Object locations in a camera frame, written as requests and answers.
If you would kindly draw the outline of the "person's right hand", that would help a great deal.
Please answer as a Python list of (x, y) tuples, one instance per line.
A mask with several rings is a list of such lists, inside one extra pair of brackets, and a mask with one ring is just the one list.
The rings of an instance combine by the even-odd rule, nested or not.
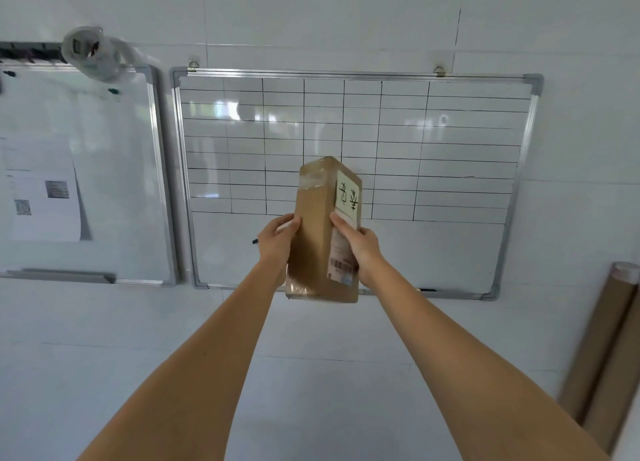
[(360, 228), (358, 237), (346, 237), (358, 264), (360, 282), (368, 289), (374, 289), (374, 276), (386, 264), (380, 251), (378, 237), (372, 230)]

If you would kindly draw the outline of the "person's left hand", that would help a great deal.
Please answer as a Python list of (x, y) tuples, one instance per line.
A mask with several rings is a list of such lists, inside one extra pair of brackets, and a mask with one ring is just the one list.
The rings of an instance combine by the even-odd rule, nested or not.
[(285, 271), (291, 253), (293, 238), (283, 235), (284, 227), (292, 221), (295, 214), (286, 214), (269, 221), (258, 234), (259, 261), (261, 267), (275, 274), (284, 282)]

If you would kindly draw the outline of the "brown cardboard parcel box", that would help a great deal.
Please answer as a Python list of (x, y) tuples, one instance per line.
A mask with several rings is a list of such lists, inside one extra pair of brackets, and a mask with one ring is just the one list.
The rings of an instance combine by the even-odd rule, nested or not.
[(334, 157), (300, 168), (285, 295), (289, 299), (357, 303), (358, 266), (346, 237), (334, 228), (337, 212), (353, 228), (362, 222), (362, 180)]

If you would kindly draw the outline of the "person's right forearm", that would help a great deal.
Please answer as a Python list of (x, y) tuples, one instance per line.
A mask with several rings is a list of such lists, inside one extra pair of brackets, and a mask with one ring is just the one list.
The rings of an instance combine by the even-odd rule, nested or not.
[(463, 461), (611, 461), (553, 398), (420, 295), (383, 257), (358, 262)]

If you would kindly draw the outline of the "person's left forearm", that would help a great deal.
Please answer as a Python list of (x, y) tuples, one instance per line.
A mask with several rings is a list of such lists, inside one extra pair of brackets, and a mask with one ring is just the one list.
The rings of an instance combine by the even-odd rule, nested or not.
[(262, 258), (132, 393), (77, 461), (223, 461), (284, 263)]

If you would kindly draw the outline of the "white printed paper sheet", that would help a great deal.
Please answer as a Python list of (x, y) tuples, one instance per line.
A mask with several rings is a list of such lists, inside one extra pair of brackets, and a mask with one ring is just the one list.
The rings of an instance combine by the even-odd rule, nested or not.
[(68, 139), (0, 137), (0, 155), (13, 203), (10, 238), (79, 242), (81, 207)]

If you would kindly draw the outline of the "roll of clear tape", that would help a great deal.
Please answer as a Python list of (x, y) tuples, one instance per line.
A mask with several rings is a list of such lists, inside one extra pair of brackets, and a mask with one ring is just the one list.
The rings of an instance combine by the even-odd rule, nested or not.
[(133, 48), (100, 27), (77, 27), (63, 38), (61, 55), (85, 76), (100, 82), (114, 82), (125, 68), (138, 63)]

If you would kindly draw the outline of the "brown cardboard tube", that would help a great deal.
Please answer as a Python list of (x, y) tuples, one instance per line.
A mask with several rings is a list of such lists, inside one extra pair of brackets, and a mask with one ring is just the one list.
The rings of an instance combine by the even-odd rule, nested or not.
[(640, 284), (640, 265), (617, 261), (589, 317), (558, 402), (578, 424), (588, 411), (607, 354)]
[(591, 399), (583, 428), (612, 455), (640, 384), (640, 287), (638, 287)]

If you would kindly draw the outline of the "gridded whiteboard with metal frame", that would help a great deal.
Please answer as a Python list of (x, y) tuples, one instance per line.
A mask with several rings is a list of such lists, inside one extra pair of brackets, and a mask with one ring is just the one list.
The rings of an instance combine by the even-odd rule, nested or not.
[(252, 233), (303, 217), (285, 291), (356, 287), (329, 213), (374, 229), (431, 298), (493, 300), (544, 76), (174, 68), (198, 288), (235, 288)]

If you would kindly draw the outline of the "plain whiteboard with metal frame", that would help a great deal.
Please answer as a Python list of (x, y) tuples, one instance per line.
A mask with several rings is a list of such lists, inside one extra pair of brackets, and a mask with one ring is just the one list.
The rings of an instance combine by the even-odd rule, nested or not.
[(125, 68), (105, 83), (68, 64), (0, 63), (0, 137), (58, 135), (68, 139), (76, 169), (81, 240), (10, 238), (13, 203), (0, 155), (0, 277), (174, 286), (157, 70)]

